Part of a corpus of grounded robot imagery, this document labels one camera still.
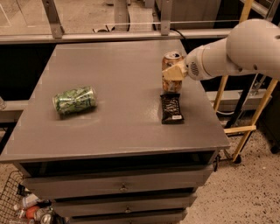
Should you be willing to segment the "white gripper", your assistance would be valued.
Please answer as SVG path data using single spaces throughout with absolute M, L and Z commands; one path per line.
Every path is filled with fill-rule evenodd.
M 171 66 L 162 68 L 162 75 L 168 81 L 182 81 L 187 75 L 193 80 L 205 81 L 210 80 L 211 76 L 207 73 L 203 65 L 203 52 L 205 46 L 195 48 L 190 51 L 184 61 L 180 61 Z

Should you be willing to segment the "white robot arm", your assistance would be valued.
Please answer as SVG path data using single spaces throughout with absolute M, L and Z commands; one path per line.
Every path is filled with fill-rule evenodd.
M 162 72 L 168 81 L 181 81 L 186 76 L 203 81 L 248 74 L 280 80 L 280 27 L 267 20 L 246 20 L 226 38 L 195 48 Z

